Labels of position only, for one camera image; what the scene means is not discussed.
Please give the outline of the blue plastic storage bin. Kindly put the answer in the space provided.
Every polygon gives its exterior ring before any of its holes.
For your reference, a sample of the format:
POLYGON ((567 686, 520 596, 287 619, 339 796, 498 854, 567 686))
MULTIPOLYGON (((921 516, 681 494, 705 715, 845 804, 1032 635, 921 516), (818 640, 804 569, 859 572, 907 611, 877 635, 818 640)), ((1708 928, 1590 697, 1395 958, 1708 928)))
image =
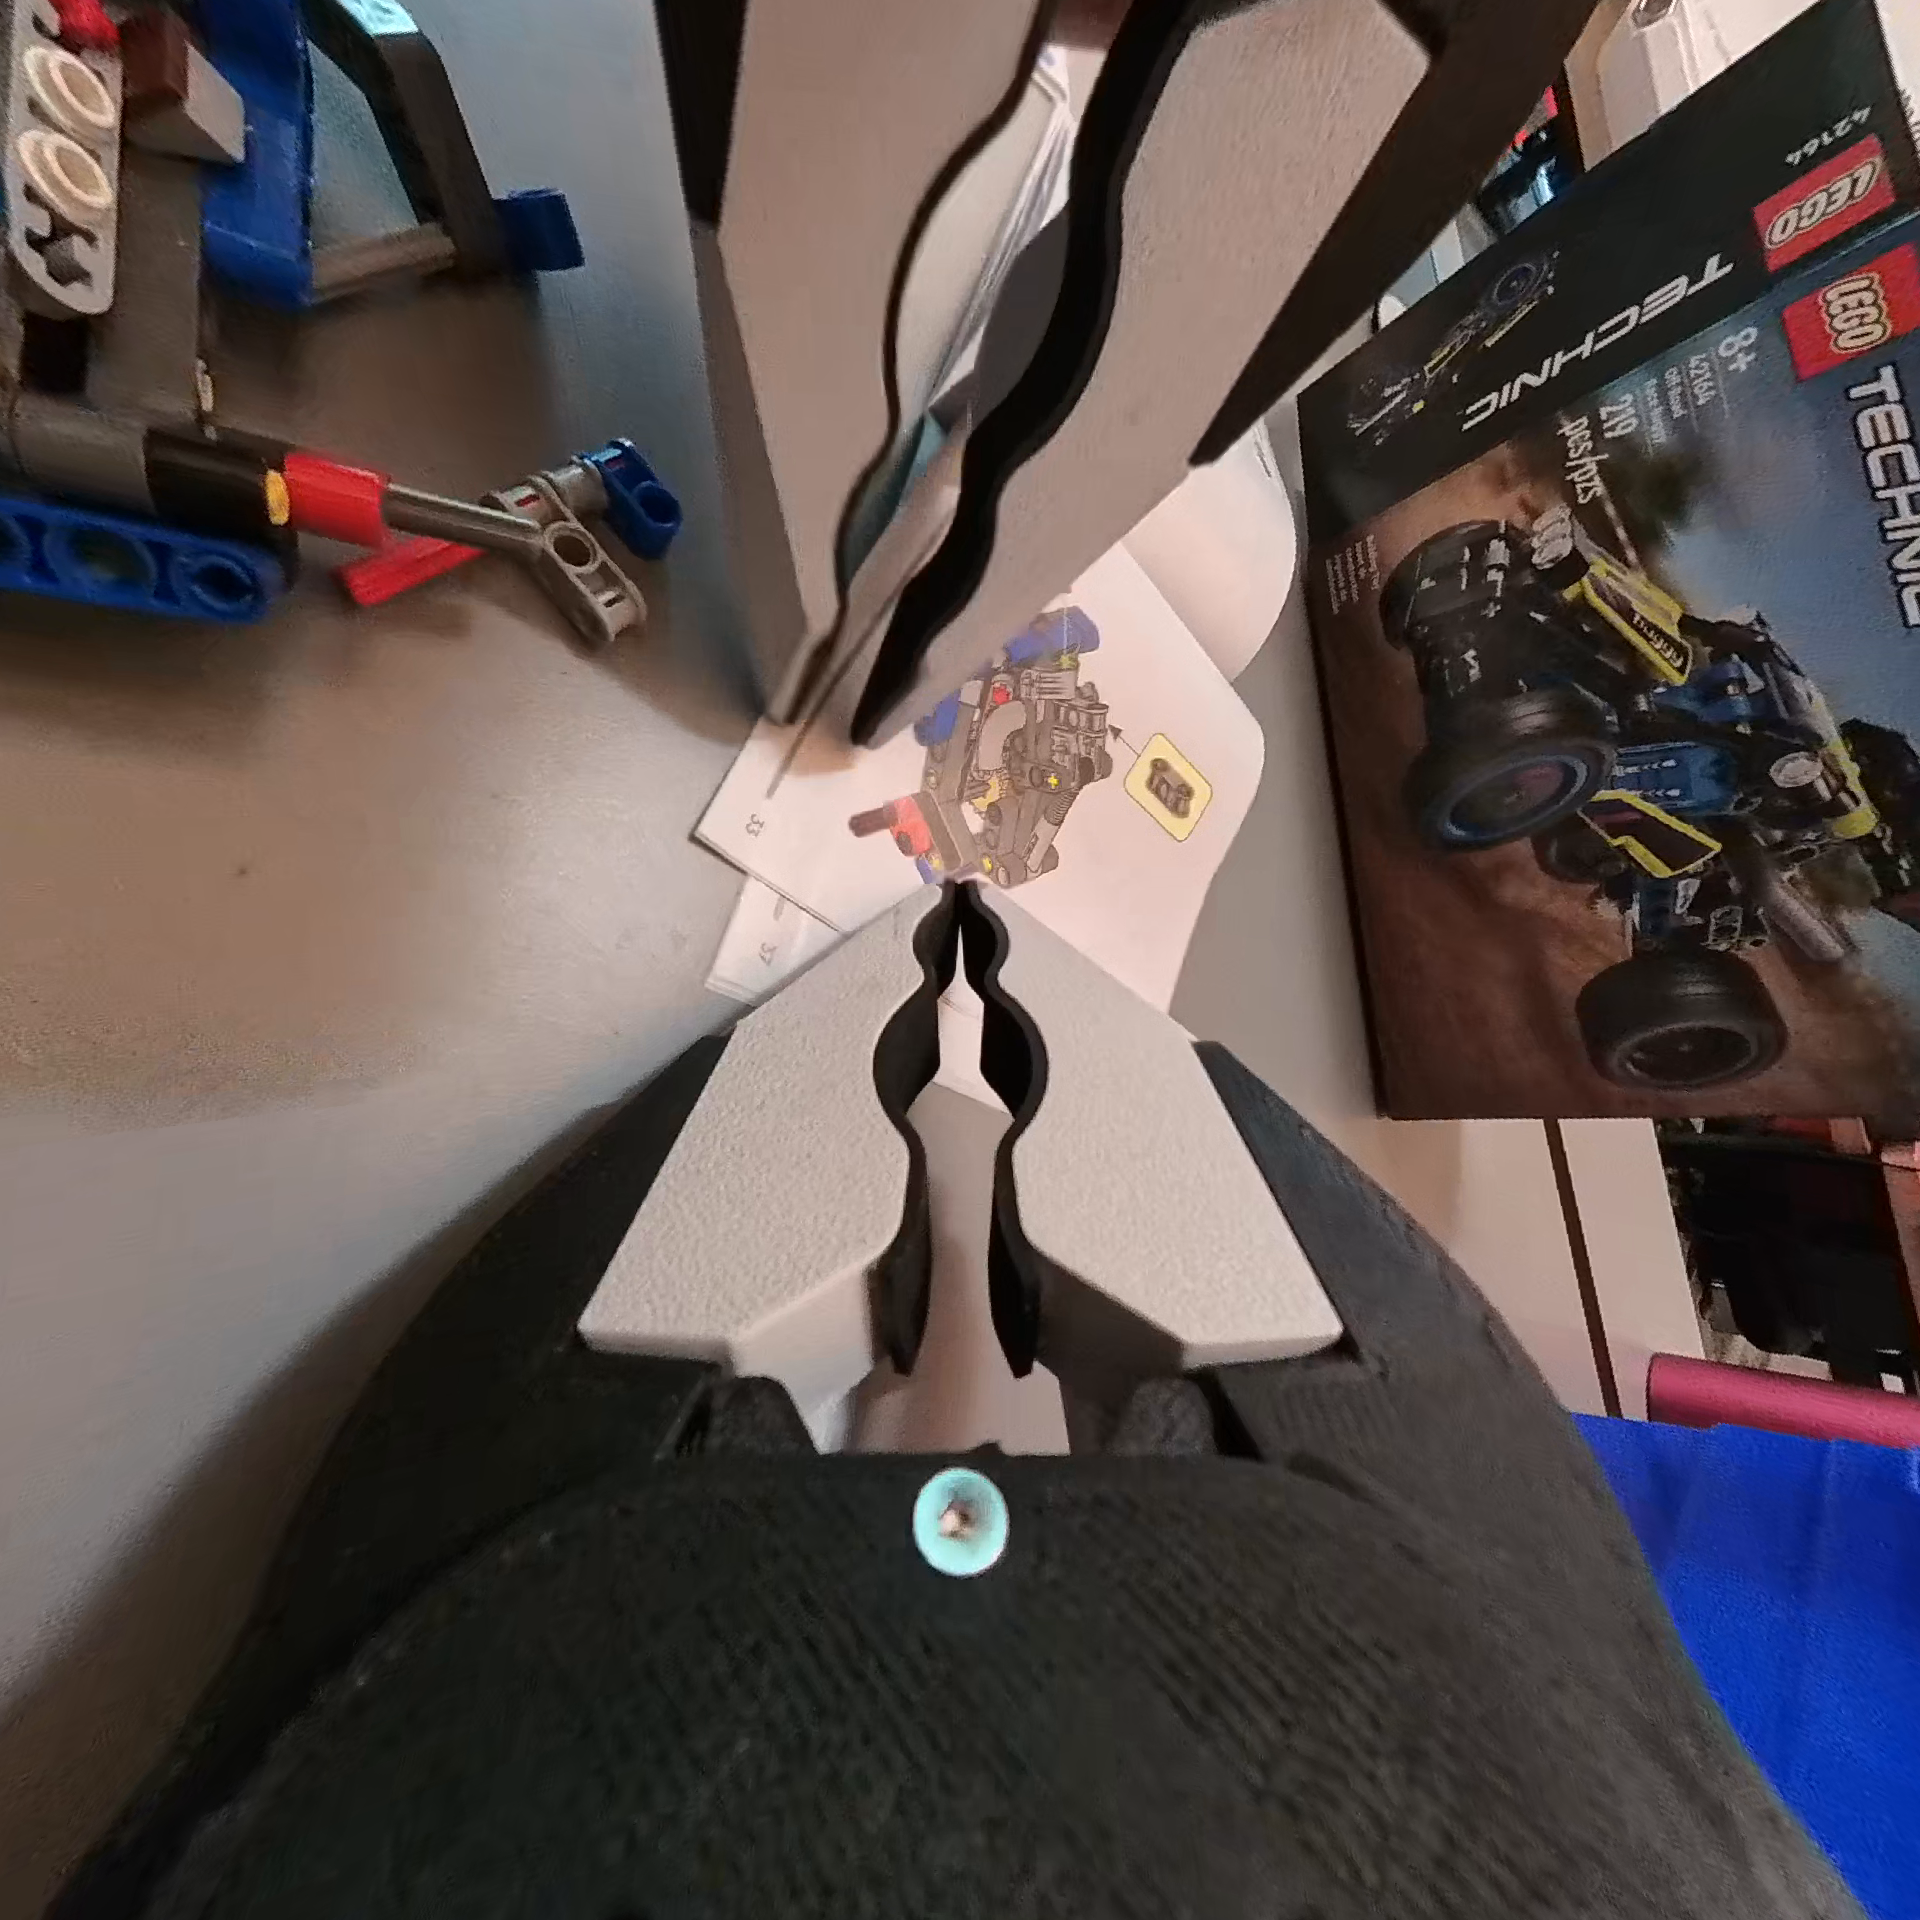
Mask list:
POLYGON ((1752 1758, 1869 1916, 1917 1915, 1917 1457, 1576 1415, 1752 1758))

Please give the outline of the maroon drinking bottle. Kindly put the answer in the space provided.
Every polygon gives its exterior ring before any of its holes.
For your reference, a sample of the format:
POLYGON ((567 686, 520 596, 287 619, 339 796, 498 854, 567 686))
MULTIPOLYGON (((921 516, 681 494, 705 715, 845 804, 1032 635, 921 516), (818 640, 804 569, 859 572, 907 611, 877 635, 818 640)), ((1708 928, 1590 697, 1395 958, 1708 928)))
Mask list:
POLYGON ((1742 1429, 1814 1443, 1917 1450, 1917 1400, 1731 1363, 1651 1355, 1644 1409, 1667 1429, 1742 1429))

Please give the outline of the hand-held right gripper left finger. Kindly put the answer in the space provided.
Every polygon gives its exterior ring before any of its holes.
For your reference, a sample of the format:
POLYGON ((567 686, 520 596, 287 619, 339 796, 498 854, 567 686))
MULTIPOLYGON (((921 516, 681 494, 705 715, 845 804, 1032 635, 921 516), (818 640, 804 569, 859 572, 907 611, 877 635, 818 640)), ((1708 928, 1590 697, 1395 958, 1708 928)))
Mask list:
POLYGON ((921 889, 742 1017, 578 1333, 614 1356, 776 1380, 804 1415, 906 1378, 931 1297, 927 1152, 957 891, 921 889))

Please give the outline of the white poster clip stand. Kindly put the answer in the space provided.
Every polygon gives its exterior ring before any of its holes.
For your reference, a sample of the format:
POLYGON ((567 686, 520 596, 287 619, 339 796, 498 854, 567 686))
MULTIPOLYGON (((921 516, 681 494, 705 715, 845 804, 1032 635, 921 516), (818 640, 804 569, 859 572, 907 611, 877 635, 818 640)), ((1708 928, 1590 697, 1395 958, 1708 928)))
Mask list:
POLYGON ((1806 9, 1806 2, 1596 2, 1562 65, 1582 171, 1594 171, 1806 9))

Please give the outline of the lego set box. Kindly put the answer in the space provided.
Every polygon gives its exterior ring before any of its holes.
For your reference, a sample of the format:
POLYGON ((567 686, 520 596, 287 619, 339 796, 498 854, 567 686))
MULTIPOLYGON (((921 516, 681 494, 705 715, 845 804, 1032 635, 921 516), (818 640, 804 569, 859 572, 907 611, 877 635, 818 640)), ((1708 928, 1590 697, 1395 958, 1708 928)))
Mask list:
POLYGON ((1916 4, 1806 4, 1300 401, 1395 1121, 1916 1124, 1916 4))

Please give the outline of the red lego axle with connectors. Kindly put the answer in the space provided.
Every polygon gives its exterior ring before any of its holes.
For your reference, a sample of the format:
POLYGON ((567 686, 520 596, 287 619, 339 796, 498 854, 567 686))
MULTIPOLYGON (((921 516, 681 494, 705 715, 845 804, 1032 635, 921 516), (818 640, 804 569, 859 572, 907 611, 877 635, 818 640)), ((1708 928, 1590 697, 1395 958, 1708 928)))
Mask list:
POLYGON ((627 439, 477 498, 390 485, 381 512, 381 540, 333 569, 353 606, 381 608, 474 560, 501 559, 591 650, 640 632, 647 620, 641 591, 612 548, 658 563, 683 524, 677 494, 627 439))

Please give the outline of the grey lego beam with axles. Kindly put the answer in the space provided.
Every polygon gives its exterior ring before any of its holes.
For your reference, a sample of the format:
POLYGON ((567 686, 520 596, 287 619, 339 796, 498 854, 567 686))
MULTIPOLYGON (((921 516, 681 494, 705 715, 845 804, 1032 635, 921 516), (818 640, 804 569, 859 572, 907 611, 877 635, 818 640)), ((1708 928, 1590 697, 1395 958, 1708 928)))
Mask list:
POLYGON ((399 2, 300 2, 306 43, 371 112, 411 225, 311 250, 310 298, 333 305, 404 279, 515 273, 443 61, 399 2))

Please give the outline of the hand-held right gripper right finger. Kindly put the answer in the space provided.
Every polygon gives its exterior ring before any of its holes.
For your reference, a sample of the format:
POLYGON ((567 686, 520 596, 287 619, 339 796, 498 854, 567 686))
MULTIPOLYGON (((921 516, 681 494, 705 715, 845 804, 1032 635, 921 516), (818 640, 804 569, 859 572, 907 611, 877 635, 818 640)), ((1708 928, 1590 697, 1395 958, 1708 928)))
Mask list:
POLYGON ((1007 895, 964 887, 977 1069, 1009 1119, 987 1299, 1014 1374, 1067 1422, 1153 1380, 1291 1363, 1344 1337, 1193 1039, 1007 895))

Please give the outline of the lego instruction booklet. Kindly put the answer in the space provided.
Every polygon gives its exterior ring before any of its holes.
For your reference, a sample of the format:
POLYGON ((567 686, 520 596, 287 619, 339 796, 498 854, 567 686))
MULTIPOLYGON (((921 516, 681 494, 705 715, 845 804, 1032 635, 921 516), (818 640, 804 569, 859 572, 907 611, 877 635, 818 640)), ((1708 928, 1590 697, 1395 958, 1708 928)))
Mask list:
POLYGON ((742 872, 707 993, 752 1005, 899 900, 973 881, 1167 1006, 1263 773, 1236 678, 1295 575, 1259 423, 893 739, 839 743, 833 713, 759 723, 695 827, 742 872))

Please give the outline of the small blue lego connector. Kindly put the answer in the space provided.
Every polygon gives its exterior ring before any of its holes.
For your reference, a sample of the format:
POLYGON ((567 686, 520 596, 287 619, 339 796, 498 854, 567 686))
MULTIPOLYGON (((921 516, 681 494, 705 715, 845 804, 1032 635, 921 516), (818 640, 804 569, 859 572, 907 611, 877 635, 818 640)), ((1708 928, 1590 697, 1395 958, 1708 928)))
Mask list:
POLYGON ((559 188, 515 188, 495 197, 491 208, 510 276, 559 276, 584 266, 580 230, 559 188))

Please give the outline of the partly built lego buggy model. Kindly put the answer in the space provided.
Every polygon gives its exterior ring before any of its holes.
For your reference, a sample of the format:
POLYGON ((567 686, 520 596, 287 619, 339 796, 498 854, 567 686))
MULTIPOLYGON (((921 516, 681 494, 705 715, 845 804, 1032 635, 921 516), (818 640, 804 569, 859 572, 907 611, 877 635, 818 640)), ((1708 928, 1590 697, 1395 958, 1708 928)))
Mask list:
POLYGON ((207 294, 315 308, 301 2, 2 7, 3 594, 251 624, 392 485, 218 421, 207 294))

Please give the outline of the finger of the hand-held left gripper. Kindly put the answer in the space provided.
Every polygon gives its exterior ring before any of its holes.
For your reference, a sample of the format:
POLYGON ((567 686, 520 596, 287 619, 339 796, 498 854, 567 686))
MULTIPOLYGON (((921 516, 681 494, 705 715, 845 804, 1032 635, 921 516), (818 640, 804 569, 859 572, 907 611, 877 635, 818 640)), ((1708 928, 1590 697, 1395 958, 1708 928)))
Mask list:
POLYGON ((1147 516, 1427 74, 1388 4, 1135 4, 972 376, 957 494, 848 708, 875 746, 1147 516))
POLYGON ((899 426, 907 269, 1018 109, 1043 4, 692 13, 692 266, 732 579, 761 715, 791 724, 845 619, 842 542, 899 426))

